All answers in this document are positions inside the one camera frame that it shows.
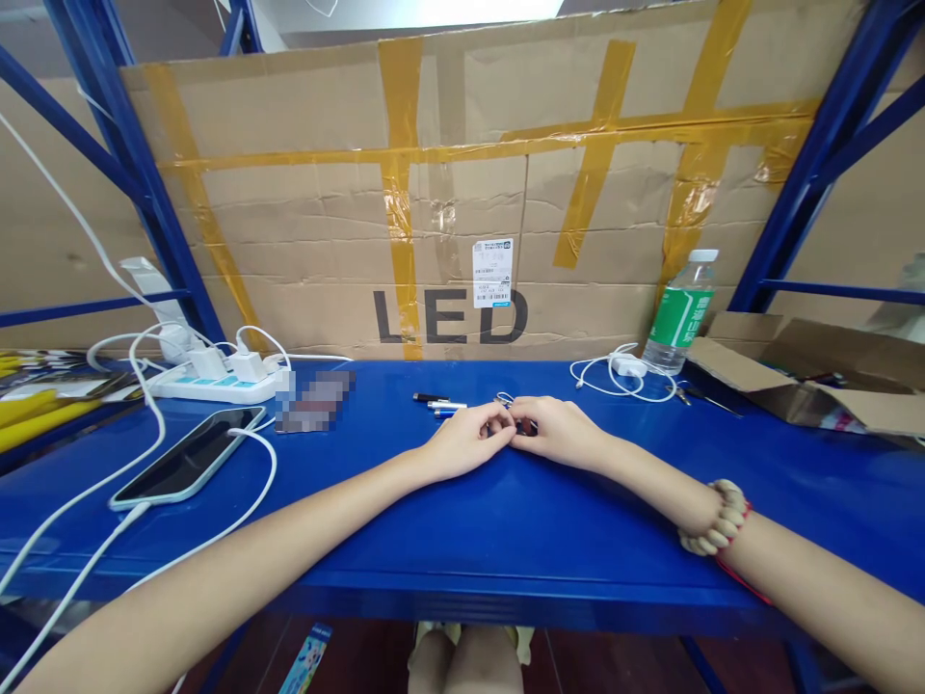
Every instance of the phone case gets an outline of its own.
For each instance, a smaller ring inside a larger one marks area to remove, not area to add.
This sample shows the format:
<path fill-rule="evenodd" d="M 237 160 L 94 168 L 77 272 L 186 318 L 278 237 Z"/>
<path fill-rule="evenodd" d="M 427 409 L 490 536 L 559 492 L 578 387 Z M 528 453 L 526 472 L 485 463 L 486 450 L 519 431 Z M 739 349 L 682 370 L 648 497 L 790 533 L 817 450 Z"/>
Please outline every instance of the phone case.
<path fill-rule="evenodd" d="M 246 408 L 228 408 L 227 410 L 217 410 L 213 412 L 212 414 L 210 414 L 209 416 L 207 416 L 203 421 L 207 421 L 211 419 L 212 417 L 214 417 L 216 414 L 220 414 L 223 412 L 235 412 L 238 410 L 253 410 L 253 409 L 254 409 L 253 407 L 246 407 Z M 260 420 L 263 419 L 264 415 L 266 415 L 267 409 L 265 407 L 261 407 L 257 409 L 259 409 L 260 412 L 257 413 L 256 417 L 248 424 L 248 426 L 245 427 L 245 430 L 252 431 L 257 426 L 257 424 L 260 423 Z M 227 448 L 224 451 L 222 451 L 222 454 L 218 458 L 216 458 L 215 461 L 212 462 L 212 465 L 208 467 L 208 469 L 199 477 L 199 479 L 197 479 L 196 482 L 194 482 L 192 486 L 186 488 L 182 492 L 177 492 L 176 494 L 162 494 L 160 496 L 146 496 L 144 498 L 116 501 L 116 497 L 119 496 L 127 487 L 130 487 L 132 484 L 134 484 L 135 480 L 137 480 L 139 477 L 144 475 L 149 469 L 157 465 L 162 458 L 170 455 L 171 453 L 173 453 L 175 449 L 181 447 L 186 442 L 186 440 L 190 437 L 190 434 L 192 433 L 193 432 L 190 432 L 185 437 L 180 439 L 174 446 L 168 449 L 165 453 L 158 456 L 157 460 L 151 463 L 151 465 L 147 466 L 145 469 L 143 469 L 141 472 L 135 475 L 129 482 L 127 482 L 124 486 L 122 486 L 122 488 L 118 492 L 113 494 L 112 497 L 109 499 L 109 504 L 108 504 L 109 508 L 112 509 L 113 511 L 127 511 L 137 506 L 138 504 L 142 503 L 143 501 L 147 501 L 153 506 L 162 506 L 164 504 L 172 504 L 172 503 L 177 503 L 179 501 L 185 501 L 186 499 L 196 494 L 203 487 L 205 487 L 206 483 L 208 483 L 208 481 L 212 479 L 212 475 L 214 475 L 216 472 L 219 471 L 219 468 L 222 467 L 225 461 L 231 456 L 232 453 L 234 453 L 235 450 L 237 450 L 238 446 L 241 445 L 243 440 L 246 438 L 243 436 L 234 437 L 234 439 L 227 446 Z"/>

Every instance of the keys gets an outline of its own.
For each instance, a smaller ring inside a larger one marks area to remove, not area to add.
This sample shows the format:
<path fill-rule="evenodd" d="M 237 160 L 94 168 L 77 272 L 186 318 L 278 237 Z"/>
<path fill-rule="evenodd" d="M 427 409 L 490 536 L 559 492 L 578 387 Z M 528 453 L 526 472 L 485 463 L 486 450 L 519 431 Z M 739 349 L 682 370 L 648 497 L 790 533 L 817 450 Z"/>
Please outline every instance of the keys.
<path fill-rule="evenodd" d="M 672 387 L 665 386 L 665 390 L 667 390 L 668 392 L 671 392 Z M 687 395 L 684 393 L 684 388 L 682 388 L 681 386 L 678 386 L 677 390 L 674 392 L 674 397 L 676 397 L 678 400 L 680 400 L 682 403 L 684 403 L 688 407 L 691 406 L 691 401 L 687 399 Z"/>
<path fill-rule="evenodd" d="M 671 387 L 671 386 L 665 386 L 665 389 L 668 390 L 668 391 L 671 391 L 672 387 Z M 702 390 L 700 390 L 698 387 L 691 386 L 690 384 L 688 384 L 687 387 L 678 386 L 678 387 L 677 387 L 677 392 L 674 394 L 674 396 L 675 396 L 676 398 L 678 398 L 682 403 L 684 403 L 685 405 L 688 405 L 688 406 L 689 406 L 689 405 L 691 404 L 691 401 L 688 399 L 688 397 L 687 397 L 688 395 L 690 395 L 690 396 L 693 397 L 693 398 L 697 398 L 698 400 L 705 400 L 706 402 L 710 403 L 711 405 L 716 405 L 716 407 L 720 408 L 720 410 L 726 410 L 729 414 L 732 414 L 733 416 L 735 416 L 735 417 L 737 417 L 737 418 L 739 418 L 739 419 L 741 419 L 742 416 L 743 416 L 743 415 L 741 415 L 740 413 L 736 412 L 735 410 L 732 410 L 732 409 L 728 408 L 728 407 L 727 407 L 726 405 L 724 405 L 723 403 L 718 403 L 718 402 L 717 402 L 716 400 L 714 400 L 713 398 L 708 397 L 708 396 L 707 396 Z"/>

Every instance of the leg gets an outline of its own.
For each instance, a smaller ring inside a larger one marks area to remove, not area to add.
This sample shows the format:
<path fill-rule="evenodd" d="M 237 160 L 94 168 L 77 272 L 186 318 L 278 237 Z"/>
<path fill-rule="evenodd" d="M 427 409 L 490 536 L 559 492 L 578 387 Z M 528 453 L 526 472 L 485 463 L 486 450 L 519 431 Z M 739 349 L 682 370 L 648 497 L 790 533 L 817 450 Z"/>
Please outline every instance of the leg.
<path fill-rule="evenodd" d="M 440 630 L 424 634 L 408 664 L 408 694 L 442 694 L 455 649 Z"/>
<path fill-rule="evenodd" d="M 446 678 L 446 694 L 522 694 L 523 676 L 509 632 L 467 627 Z"/>

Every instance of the yellow object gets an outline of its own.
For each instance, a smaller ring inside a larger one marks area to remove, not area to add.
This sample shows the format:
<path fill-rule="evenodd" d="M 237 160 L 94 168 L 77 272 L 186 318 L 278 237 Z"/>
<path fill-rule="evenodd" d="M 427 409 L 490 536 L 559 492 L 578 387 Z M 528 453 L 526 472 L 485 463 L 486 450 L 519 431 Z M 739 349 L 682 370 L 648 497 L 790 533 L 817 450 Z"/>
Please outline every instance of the yellow object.
<path fill-rule="evenodd" d="M 11 448 L 16 448 L 27 440 L 32 440 L 36 436 L 70 422 L 72 419 L 92 412 L 101 404 L 99 400 L 73 402 L 53 412 L 40 414 L 26 421 L 0 429 L 0 453 L 6 453 Z"/>
<path fill-rule="evenodd" d="M 383 75 L 388 143 L 391 147 L 417 149 L 417 94 L 423 51 L 424 40 L 420 37 L 379 42 L 379 66 Z M 420 360 L 424 357 L 424 350 L 418 338 L 421 318 L 417 311 L 417 273 L 414 269 L 408 192 L 411 160 L 402 152 L 396 152 L 386 156 L 381 166 L 405 359 Z"/>
<path fill-rule="evenodd" d="M 37 414 L 57 410 L 63 403 L 58 401 L 54 388 L 43 390 L 23 400 L 0 401 L 0 428 L 30 419 Z"/>
<path fill-rule="evenodd" d="M 147 83 L 151 87 L 151 92 L 156 97 L 154 100 L 160 111 L 161 120 L 167 131 L 174 154 L 180 160 L 198 160 L 199 149 L 190 129 L 186 107 L 183 106 L 183 99 L 180 97 L 180 91 L 176 87 L 176 80 L 173 79 L 171 69 L 166 65 L 145 65 L 143 69 Z M 199 232 L 202 234 L 205 247 L 212 255 L 212 261 L 225 280 L 225 284 L 228 285 L 228 289 L 231 290 L 231 296 L 234 297 L 241 315 L 244 316 L 244 322 L 248 325 L 259 327 L 260 323 L 257 321 L 257 312 L 251 303 L 251 296 L 241 279 L 241 273 L 238 271 L 234 256 L 225 242 L 225 236 L 222 234 L 219 222 L 212 211 L 212 205 L 209 204 L 208 194 L 202 184 L 201 173 L 196 169 L 181 170 L 180 182 L 190 205 L 193 207 L 193 213 L 198 222 Z M 254 333 L 250 337 L 250 341 L 255 351 L 266 351 L 267 343 L 263 335 Z"/>
<path fill-rule="evenodd" d="M 620 116 L 626 83 L 629 81 L 629 69 L 633 65 L 635 53 L 635 43 L 612 40 L 607 44 L 604 66 L 597 82 L 595 110 L 589 123 L 592 130 L 614 129 Z M 613 139 L 598 140 L 585 146 L 581 171 L 571 193 L 562 233 L 559 234 L 559 244 L 552 259 L 552 264 L 556 267 L 574 270 L 578 264 L 578 254 L 581 253 L 585 233 L 591 226 L 597 199 L 610 172 L 610 162 L 614 158 L 616 148 L 617 141 Z"/>
<path fill-rule="evenodd" d="M 264 166 L 368 163 L 382 169 L 383 195 L 392 269 L 405 358 L 423 357 L 418 291 L 410 218 L 410 169 L 415 164 L 500 159 L 583 147 L 584 158 L 563 221 L 553 265 L 575 269 L 617 145 L 674 142 L 685 145 L 674 181 L 663 242 L 659 294 L 698 245 L 731 147 L 762 147 L 756 180 L 780 187 L 806 137 L 818 100 L 722 108 L 717 104 L 736 44 L 753 8 L 753 0 L 720 0 L 703 41 L 683 106 L 673 113 L 621 116 L 636 43 L 611 40 L 607 45 L 592 116 L 501 133 L 499 142 L 421 147 L 418 142 L 418 93 L 424 40 L 384 40 L 378 45 L 388 143 L 383 148 L 254 152 L 202 158 L 190 129 L 171 68 L 143 66 L 175 153 L 158 162 L 165 174 L 177 175 L 186 189 L 206 246 L 231 287 L 238 306 L 250 299 L 202 187 L 205 172 Z M 442 142 L 456 142 L 444 139 Z"/>

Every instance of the wrist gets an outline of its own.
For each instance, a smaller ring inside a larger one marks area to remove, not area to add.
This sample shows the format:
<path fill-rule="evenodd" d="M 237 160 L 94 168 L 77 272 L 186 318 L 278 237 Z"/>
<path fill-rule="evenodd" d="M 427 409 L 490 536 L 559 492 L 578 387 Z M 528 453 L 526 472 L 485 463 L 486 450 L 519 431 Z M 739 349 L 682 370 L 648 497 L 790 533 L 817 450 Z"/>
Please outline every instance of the wrist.
<path fill-rule="evenodd" d="M 407 487 L 406 494 L 410 494 L 421 487 L 434 484 L 433 471 L 429 470 L 425 459 L 424 446 L 412 448 L 386 461 L 388 466 Z"/>

